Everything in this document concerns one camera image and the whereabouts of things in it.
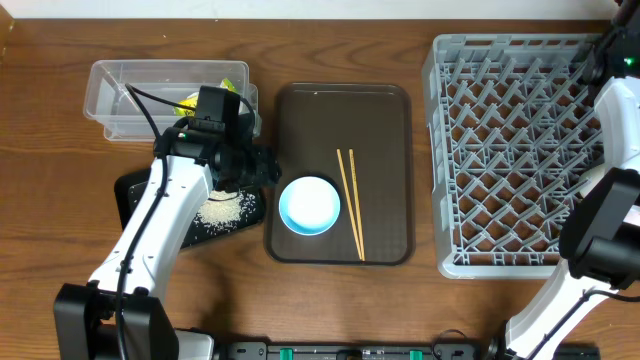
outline blue bowl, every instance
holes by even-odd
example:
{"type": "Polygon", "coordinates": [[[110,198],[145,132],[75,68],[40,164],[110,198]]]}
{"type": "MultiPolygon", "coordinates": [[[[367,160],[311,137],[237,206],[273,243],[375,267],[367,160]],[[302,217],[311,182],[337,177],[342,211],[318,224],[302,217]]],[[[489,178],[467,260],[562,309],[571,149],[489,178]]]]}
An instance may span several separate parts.
{"type": "Polygon", "coordinates": [[[291,182],[280,195],[282,222],[293,232],[313,236],[329,230],[340,215],[340,197],[326,180],[305,176],[291,182]]]}

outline dish rack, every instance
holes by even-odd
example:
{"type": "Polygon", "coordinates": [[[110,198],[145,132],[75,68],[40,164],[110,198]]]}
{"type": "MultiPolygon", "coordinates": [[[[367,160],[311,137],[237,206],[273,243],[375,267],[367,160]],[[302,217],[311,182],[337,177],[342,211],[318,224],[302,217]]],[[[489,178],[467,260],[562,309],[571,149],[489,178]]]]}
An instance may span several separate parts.
{"type": "Polygon", "coordinates": [[[546,278],[580,175],[603,161],[578,83],[596,35],[441,35],[422,69],[448,278],[546,278]]]}

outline clear plastic container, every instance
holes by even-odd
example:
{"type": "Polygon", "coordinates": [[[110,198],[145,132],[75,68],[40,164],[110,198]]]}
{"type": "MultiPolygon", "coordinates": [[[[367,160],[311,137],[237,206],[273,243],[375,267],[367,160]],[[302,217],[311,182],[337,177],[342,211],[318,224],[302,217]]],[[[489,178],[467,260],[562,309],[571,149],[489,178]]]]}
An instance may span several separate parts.
{"type": "MultiPolygon", "coordinates": [[[[198,92],[202,85],[220,86],[225,78],[257,111],[257,89],[249,84],[249,66],[242,61],[100,60],[91,67],[84,115],[104,125],[104,136],[108,140],[153,141],[153,132],[130,98],[125,83],[179,102],[198,92]]],[[[161,133],[179,119],[171,106],[143,96],[140,100],[161,133]]]]}

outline black mat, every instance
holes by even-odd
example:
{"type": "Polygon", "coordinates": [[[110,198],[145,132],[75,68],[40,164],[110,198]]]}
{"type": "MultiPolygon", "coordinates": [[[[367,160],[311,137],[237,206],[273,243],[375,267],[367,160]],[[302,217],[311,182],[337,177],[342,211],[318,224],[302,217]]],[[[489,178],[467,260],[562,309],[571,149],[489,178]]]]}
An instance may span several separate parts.
{"type": "Polygon", "coordinates": [[[363,264],[353,238],[337,148],[352,197],[349,149],[355,153],[364,264],[398,265],[410,257],[415,242],[410,108],[407,94],[392,85],[292,84],[280,93],[276,150],[283,177],[275,189],[265,236],[273,258],[363,264]],[[284,188],[307,175],[329,180],[341,200],[338,221],[311,237],[290,231],[278,213],[284,188]]]}
{"type": "MultiPolygon", "coordinates": [[[[136,171],[134,173],[121,176],[114,185],[116,202],[118,203],[118,212],[120,213],[120,222],[124,229],[136,208],[136,204],[142,198],[144,189],[147,187],[147,181],[151,169],[136,171]]],[[[189,248],[195,245],[208,242],[209,240],[218,239],[225,235],[240,231],[262,223],[265,216],[265,200],[259,189],[241,190],[243,195],[253,194],[255,199],[249,202],[247,196],[244,196],[242,205],[246,210],[242,213],[239,221],[231,224],[229,228],[214,229],[206,227],[201,222],[193,221],[187,230],[180,249],[189,248]]]]}

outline brown serving tray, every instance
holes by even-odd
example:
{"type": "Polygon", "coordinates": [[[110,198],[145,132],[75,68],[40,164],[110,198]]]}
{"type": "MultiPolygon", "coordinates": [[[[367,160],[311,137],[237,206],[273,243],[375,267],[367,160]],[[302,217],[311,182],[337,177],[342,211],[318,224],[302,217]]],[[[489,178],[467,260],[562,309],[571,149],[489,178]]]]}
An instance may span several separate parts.
{"type": "Polygon", "coordinates": [[[413,253],[411,102],[400,87],[296,83],[278,97],[276,151],[283,176],[269,211],[265,247],[287,263],[398,265],[413,253]],[[360,262],[336,149],[342,151],[351,191],[354,150],[366,261],[360,262]],[[284,188],[320,176],[340,195],[340,216],[326,232],[302,236],[280,219],[284,188]]]}

